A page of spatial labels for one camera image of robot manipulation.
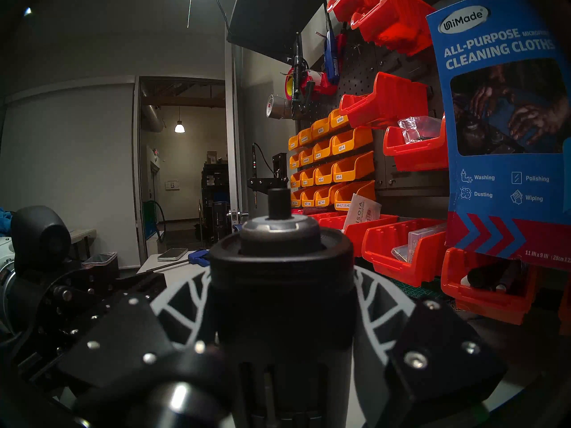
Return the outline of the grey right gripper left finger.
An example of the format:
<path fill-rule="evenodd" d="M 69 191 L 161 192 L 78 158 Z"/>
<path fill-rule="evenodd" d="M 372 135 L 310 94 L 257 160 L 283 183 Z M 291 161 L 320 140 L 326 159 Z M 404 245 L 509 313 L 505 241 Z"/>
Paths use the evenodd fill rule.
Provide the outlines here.
<path fill-rule="evenodd" d="M 167 284 L 163 273 L 147 272 L 118 280 L 122 288 L 88 311 L 79 336 L 58 360 L 58 373 L 70 383 L 105 387 L 196 342 L 215 340 L 207 308 L 210 270 L 198 269 Z"/>

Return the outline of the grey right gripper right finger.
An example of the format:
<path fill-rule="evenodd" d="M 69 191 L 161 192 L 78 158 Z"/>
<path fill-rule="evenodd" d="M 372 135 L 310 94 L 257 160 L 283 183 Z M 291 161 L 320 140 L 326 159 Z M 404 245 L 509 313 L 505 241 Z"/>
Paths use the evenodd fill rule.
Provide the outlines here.
<path fill-rule="evenodd" d="M 443 300 L 354 269 L 354 384 L 363 427 L 470 427 L 507 363 Z"/>

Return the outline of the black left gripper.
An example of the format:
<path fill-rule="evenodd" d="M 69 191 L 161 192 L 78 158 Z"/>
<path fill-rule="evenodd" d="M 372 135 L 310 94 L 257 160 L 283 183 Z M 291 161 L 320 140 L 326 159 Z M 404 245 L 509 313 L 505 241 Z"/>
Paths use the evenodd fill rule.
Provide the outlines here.
<path fill-rule="evenodd" d="M 166 288 L 164 274 L 153 270 L 117 278 L 117 270 L 74 264 L 26 276 L 9 269 L 9 358 L 57 357 L 125 296 L 150 302 Z"/>

